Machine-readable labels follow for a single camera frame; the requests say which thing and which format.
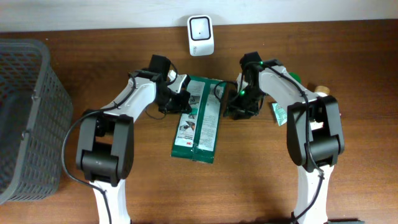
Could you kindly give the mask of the light green wipes packet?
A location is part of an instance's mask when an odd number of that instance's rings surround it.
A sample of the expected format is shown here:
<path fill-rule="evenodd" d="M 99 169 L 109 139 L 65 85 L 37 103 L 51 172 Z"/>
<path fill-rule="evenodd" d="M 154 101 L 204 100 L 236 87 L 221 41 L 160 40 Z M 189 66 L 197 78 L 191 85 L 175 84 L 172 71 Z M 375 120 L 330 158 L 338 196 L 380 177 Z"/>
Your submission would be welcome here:
<path fill-rule="evenodd" d="M 271 103 L 272 109 L 277 120 L 277 124 L 282 126 L 287 122 L 287 113 L 278 103 Z"/>

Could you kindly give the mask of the green 3M gloves package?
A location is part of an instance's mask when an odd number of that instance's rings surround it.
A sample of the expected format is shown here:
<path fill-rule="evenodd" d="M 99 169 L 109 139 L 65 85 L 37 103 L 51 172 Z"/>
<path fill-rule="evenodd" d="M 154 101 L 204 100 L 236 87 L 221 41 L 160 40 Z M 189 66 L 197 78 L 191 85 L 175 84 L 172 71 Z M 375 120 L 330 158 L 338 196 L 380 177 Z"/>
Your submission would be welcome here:
<path fill-rule="evenodd" d="M 219 80 L 191 77 L 187 91 L 192 112 L 183 113 L 177 126 L 171 156 L 212 164 L 226 85 Z"/>

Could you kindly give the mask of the green lid jar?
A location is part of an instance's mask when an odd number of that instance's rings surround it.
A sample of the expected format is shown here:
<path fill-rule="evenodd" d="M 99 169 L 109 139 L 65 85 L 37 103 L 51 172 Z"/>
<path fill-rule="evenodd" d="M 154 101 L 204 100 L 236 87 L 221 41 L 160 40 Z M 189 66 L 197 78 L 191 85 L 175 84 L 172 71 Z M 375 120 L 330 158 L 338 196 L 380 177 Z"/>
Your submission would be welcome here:
<path fill-rule="evenodd" d="M 289 72 L 289 75 L 296 80 L 298 83 L 302 83 L 301 78 L 294 72 Z"/>

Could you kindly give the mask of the white tube gold cap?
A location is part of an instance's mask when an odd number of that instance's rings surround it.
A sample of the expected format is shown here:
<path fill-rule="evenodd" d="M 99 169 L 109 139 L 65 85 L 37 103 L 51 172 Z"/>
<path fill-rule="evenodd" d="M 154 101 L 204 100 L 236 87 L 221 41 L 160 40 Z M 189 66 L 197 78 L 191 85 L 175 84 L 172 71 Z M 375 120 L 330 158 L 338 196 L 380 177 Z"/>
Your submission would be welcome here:
<path fill-rule="evenodd" d="M 330 94 L 330 89 L 326 86 L 317 86 L 315 88 L 315 93 L 320 96 L 320 97 L 325 97 L 328 96 Z M 313 120 L 311 123 L 311 129 L 312 131 L 316 130 L 316 129 L 320 129 L 323 127 L 323 122 L 318 122 Z"/>

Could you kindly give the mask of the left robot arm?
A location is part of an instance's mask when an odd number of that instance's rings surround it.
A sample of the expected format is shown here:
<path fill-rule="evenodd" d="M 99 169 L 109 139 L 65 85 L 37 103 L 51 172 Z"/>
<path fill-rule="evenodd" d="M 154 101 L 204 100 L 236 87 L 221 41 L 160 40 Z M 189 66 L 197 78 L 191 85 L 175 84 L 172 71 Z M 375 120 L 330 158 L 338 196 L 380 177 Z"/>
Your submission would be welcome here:
<path fill-rule="evenodd" d="M 100 223 L 130 223 L 126 179 L 134 161 L 134 123 L 151 104 L 163 114 L 190 113 L 191 78 L 161 55 L 128 74 L 126 87 L 108 105 L 86 110 L 80 126 L 76 167 L 95 193 Z"/>

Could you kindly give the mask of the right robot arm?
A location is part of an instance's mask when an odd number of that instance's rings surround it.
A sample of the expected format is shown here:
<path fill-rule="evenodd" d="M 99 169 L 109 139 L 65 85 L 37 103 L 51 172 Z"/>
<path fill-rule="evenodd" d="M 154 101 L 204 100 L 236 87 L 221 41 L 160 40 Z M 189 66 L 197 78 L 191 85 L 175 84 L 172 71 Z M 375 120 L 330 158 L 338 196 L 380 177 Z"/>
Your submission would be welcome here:
<path fill-rule="evenodd" d="M 234 120 L 259 114 L 270 96 L 287 113 L 287 150 L 298 170 L 297 203 L 291 223 L 328 223 L 328 183 L 345 149 L 336 98 L 312 92 L 277 59 L 262 60 L 257 52 L 244 54 L 236 89 L 228 94 L 225 116 Z"/>

